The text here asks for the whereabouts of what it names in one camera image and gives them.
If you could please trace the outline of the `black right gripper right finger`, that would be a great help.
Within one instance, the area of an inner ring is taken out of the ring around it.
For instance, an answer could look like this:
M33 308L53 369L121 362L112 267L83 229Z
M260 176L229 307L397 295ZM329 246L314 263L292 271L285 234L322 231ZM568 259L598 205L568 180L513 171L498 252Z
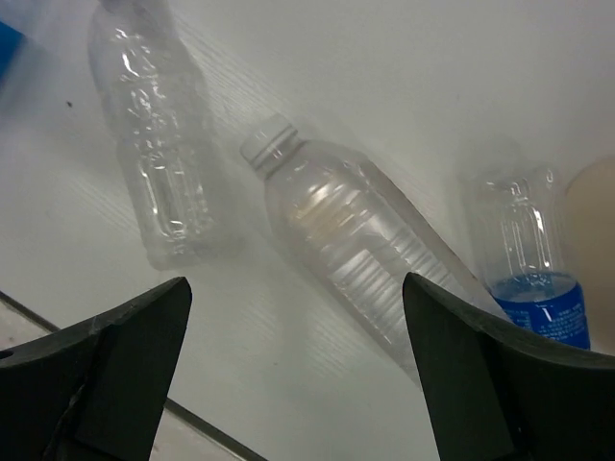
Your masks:
M441 459L613 459L613 356L519 328L418 274L403 301Z

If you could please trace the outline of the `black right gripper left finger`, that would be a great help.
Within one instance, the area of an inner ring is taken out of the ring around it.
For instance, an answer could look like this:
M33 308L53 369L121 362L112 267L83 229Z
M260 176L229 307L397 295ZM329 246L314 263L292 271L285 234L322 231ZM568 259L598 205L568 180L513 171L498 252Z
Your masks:
M2 459L149 459L191 303L174 278L2 350Z

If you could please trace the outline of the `clear white-capped plastic bottle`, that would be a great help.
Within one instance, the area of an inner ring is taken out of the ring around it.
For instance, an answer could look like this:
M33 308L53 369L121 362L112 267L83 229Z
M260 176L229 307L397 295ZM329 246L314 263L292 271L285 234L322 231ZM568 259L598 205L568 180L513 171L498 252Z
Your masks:
M413 381L403 283L416 273L500 318L502 308L410 199L365 154L303 139L275 114L240 154L264 184L272 232Z

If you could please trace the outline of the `clear unlabelled plastic bottle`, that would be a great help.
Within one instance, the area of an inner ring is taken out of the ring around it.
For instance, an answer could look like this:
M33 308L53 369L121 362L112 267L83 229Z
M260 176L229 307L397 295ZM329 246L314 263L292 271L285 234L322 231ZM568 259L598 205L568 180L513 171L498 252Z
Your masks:
M150 264L180 268L239 247L204 76L166 1L101 1L90 72Z

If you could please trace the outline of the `blue-labelled bottle blue cap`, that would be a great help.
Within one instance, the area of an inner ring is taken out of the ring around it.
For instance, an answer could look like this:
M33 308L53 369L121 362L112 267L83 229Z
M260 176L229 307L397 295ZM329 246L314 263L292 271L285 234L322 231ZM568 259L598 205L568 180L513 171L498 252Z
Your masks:
M10 25L0 23L0 83L7 79L20 48L24 43L24 36Z

